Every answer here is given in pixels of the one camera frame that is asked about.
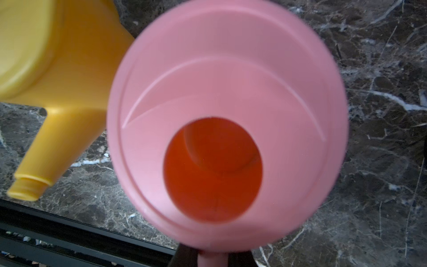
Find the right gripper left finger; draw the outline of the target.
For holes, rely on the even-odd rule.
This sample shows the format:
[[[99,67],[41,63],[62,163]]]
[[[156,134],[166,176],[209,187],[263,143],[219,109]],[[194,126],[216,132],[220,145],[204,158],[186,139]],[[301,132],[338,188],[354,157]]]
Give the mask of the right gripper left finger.
[[[199,250],[179,244],[168,267],[198,267]]]

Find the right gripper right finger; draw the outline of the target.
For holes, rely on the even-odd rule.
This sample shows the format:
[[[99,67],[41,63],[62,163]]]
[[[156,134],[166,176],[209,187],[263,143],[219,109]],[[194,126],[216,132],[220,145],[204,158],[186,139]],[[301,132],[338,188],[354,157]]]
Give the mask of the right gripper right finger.
[[[230,253],[228,258],[228,267],[258,267],[252,252],[242,251]]]

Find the pink plastic watering can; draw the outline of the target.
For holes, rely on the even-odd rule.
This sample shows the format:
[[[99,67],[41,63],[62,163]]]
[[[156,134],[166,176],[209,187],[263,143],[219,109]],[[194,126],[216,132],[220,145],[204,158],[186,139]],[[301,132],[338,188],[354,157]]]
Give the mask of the pink plastic watering can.
[[[152,22],[112,85],[117,178],[198,267],[283,238],[333,188],[349,137],[329,49],[270,1],[188,1]]]

